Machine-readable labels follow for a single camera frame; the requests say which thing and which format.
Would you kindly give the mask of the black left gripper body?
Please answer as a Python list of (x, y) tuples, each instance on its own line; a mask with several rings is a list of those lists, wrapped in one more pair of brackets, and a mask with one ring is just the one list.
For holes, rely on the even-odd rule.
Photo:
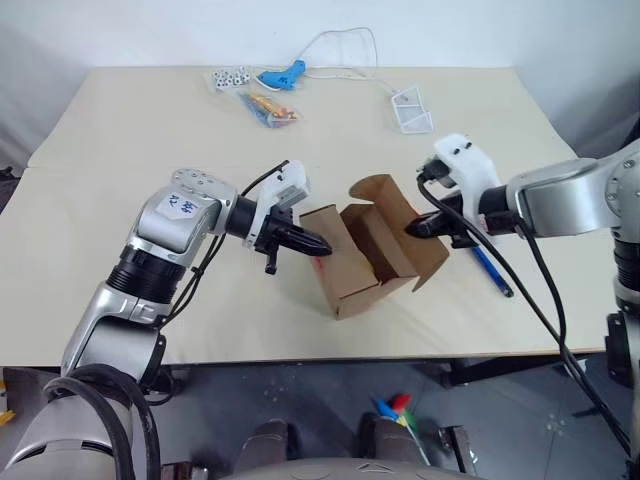
[(266, 256), (265, 273), (277, 271), (277, 254), (281, 246), (295, 250), (298, 247), (297, 226), (293, 223), (293, 209), (273, 206), (254, 243), (254, 250)]

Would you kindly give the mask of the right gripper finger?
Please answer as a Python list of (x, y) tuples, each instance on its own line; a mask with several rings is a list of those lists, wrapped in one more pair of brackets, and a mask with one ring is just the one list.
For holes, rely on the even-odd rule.
[(406, 226), (407, 230), (452, 230), (456, 221), (445, 212), (433, 211), (419, 215)]
[(453, 238), (456, 235), (455, 228), (450, 225), (433, 224), (409, 224), (405, 227), (405, 232), (415, 238), (428, 239), (442, 236)]

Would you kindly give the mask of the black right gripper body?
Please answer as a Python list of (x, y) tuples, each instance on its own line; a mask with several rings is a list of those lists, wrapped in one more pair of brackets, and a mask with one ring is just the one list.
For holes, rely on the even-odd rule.
[[(451, 240), (451, 247), (454, 249), (466, 249), (472, 248), (488, 243), (494, 244), (494, 241), (490, 236), (472, 219), (464, 215), (463, 212), (463, 198), (460, 193), (451, 193), (441, 198), (441, 202), (447, 206), (450, 210), (455, 211), (455, 215), (450, 215), (444, 211), (441, 211), (444, 225), (444, 235), (448, 236)], [(468, 228), (472, 225), (477, 230), (483, 241), (480, 241), (477, 236)]]

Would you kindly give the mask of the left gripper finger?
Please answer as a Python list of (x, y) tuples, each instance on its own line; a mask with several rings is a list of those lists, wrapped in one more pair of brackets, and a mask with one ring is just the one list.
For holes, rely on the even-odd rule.
[(332, 254), (332, 247), (325, 241), (291, 241), (287, 247), (310, 257), (326, 257)]
[(293, 225), (291, 227), (293, 250), (331, 250), (331, 245), (318, 233)]

